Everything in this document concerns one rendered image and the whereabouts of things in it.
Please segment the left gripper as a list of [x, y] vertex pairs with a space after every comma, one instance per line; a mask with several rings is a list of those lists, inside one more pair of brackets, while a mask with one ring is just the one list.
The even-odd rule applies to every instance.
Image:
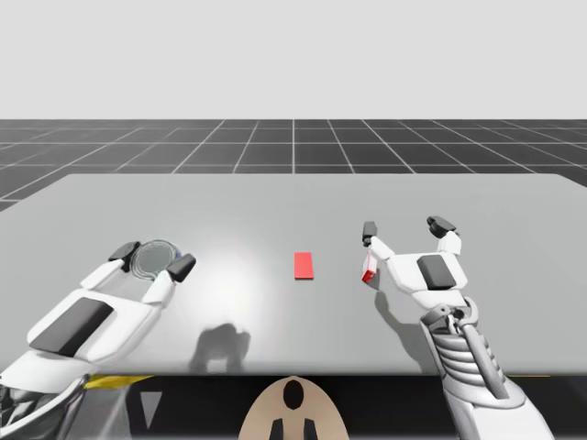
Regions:
[[131, 241], [61, 300], [29, 331], [28, 346], [63, 358], [87, 363], [112, 363], [128, 356], [160, 319], [160, 304], [169, 304], [176, 284], [182, 283], [196, 264], [185, 254], [163, 269], [141, 302], [96, 292], [108, 282], [130, 272], [132, 257], [140, 247]]

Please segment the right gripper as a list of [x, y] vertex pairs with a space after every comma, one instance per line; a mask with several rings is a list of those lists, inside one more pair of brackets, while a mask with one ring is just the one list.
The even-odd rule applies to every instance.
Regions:
[[378, 238], [374, 221], [363, 224], [361, 240], [373, 257], [383, 264], [397, 291], [410, 297], [422, 310], [443, 305], [466, 307], [461, 290], [468, 279], [456, 256], [461, 253], [457, 228], [438, 215], [426, 219], [429, 232], [438, 239], [436, 253], [395, 254]]

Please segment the tan robot part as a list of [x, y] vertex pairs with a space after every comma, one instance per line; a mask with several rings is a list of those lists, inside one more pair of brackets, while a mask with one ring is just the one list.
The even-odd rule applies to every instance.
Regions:
[[349, 440], [336, 404], [313, 381], [290, 376], [250, 406], [238, 440]]

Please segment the pink pad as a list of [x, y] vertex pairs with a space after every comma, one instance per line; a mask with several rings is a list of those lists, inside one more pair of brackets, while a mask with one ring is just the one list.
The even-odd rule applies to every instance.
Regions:
[[311, 252], [295, 252], [293, 254], [293, 275], [297, 281], [314, 278], [313, 256]]

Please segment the red and white carton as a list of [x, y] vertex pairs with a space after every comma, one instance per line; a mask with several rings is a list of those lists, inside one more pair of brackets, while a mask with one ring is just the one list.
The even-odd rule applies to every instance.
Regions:
[[370, 250], [363, 261], [361, 281], [374, 290], [380, 289], [379, 262]]

